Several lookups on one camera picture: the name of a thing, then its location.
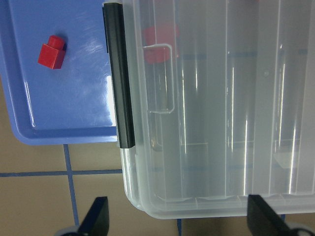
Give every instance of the blue grout line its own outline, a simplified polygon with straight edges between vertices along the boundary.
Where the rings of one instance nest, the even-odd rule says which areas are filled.
[[[182,236],[182,219],[177,219],[178,236]]]
[[[67,171],[39,171],[39,172],[0,173],[0,177],[66,176],[66,175],[67,175]]]
[[[73,175],[101,175],[101,174],[121,174],[122,169],[117,170],[94,170],[94,171],[72,171]]]
[[[70,162],[70,155],[69,155],[69,148],[67,144],[63,145],[63,151],[64,151],[64,157],[65,157],[65,166],[67,169],[68,174],[68,182],[69,182],[69,189],[70,189],[70,197],[71,197],[71,203],[72,203],[72,212],[73,212],[73,218],[74,218],[74,224],[76,226],[79,226],[79,216],[78,216],[78,208],[77,203],[75,200],[75,192],[74,192],[74,184],[73,184],[73,177],[72,177],[72,168],[71,168],[71,162]]]

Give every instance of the transparent plastic box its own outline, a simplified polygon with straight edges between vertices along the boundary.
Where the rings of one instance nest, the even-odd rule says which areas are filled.
[[[156,218],[315,211],[315,1],[123,0],[136,146]]]

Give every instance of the translucent lid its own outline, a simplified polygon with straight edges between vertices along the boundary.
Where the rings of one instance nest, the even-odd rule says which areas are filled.
[[[244,215],[257,193],[279,213],[315,211],[315,2],[123,6],[136,136],[124,175],[139,205]]]

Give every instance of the tile floor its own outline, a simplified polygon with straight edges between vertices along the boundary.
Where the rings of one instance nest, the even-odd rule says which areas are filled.
[[[124,193],[116,143],[28,146],[13,136],[0,84],[0,229],[4,236],[53,236],[79,224],[108,196],[110,236],[249,236],[245,217],[157,220]],[[315,228],[315,214],[288,221]]]

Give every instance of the blue tray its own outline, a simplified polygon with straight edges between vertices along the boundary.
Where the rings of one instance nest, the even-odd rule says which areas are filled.
[[[13,133],[29,145],[116,141],[103,0],[0,1],[0,74]],[[50,35],[61,69],[37,63]]]

